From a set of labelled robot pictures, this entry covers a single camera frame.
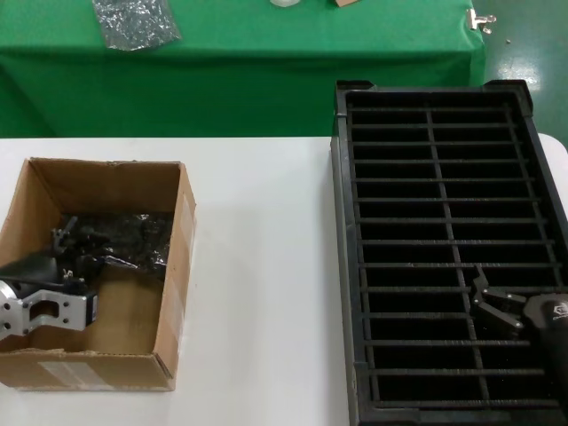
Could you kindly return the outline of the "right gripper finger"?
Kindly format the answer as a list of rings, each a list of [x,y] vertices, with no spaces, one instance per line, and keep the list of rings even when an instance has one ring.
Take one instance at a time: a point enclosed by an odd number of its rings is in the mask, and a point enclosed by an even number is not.
[[[475,288],[473,295],[473,303],[476,306],[481,304],[489,304],[493,307],[524,307],[527,298],[524,296],[514,295],[489,285],[488,279],[480,264],[476,265],[477,277],[473,280]]]
[[[502,339],[516,340],[525,329],[518,317],[502,312],[486,302],[476,301],[473,313],[476,322]]]

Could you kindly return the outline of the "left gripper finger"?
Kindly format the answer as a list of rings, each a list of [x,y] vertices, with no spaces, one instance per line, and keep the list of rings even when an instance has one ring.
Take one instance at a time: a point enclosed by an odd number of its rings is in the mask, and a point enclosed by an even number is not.
[[[105,250],[78,250],[73,254],[75,278],[97,278],[103,271],[108,252]]]
[[[78,217],[72,216],[62,228],[51,230],[51,252],[54,256],[62,255],[68,248],[73,246],[72,231],[77,221]]]

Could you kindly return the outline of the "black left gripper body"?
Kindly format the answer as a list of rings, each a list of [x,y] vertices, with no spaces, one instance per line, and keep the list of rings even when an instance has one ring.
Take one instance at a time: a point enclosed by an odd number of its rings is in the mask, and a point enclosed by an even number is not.
[[[33,253],[1,267],[1,280],[31,284],[59,283],[57,258],[44,253]]]

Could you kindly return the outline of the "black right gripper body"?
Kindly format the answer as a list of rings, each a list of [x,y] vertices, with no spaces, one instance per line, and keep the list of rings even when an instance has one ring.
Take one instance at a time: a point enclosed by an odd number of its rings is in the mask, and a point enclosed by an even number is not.
[[[538,339],[559,382],[567,381],[567,295],[543,294],[530,297],[524,316]]]

